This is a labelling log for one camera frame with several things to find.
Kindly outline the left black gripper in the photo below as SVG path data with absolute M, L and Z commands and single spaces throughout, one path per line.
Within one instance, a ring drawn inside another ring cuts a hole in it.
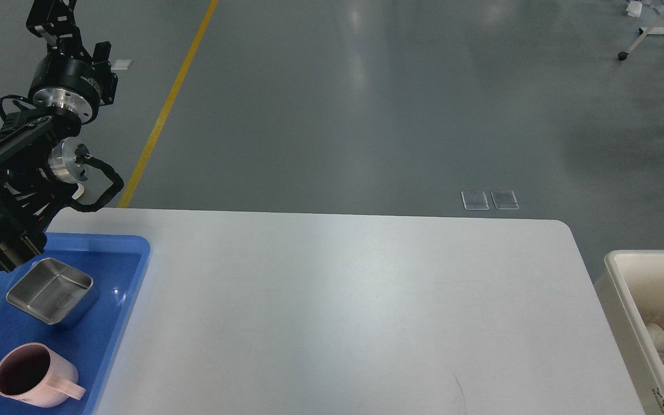
M 71 111 L 82 123 L 90 123 L 102 106 L 114 104 L 118 75 L 112 70 L 110 41 L 95 44 L 92 64 L 76 59 L 85 57 L 74 16 L 76 4 L 76 1 L 32 3 L 26 27 L 47 42 L 48 52 L 58 55 L 47 55 L 40 61 L 27 97 L 36 106 Z

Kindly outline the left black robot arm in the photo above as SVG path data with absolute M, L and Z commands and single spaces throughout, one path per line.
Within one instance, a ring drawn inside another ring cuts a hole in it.
M 64 208 L 95 212 L 124 188 L 114 168 L 77 141 L 100 107 L 114 102 L 118 76 L 111 43 L 93 52 L 82 43 L 74 1 L 35 1 L 27 29 L 47 42 L 26 97 L 0 100 L 0 271 L 13 271 L 44 252 L 45 231 Z

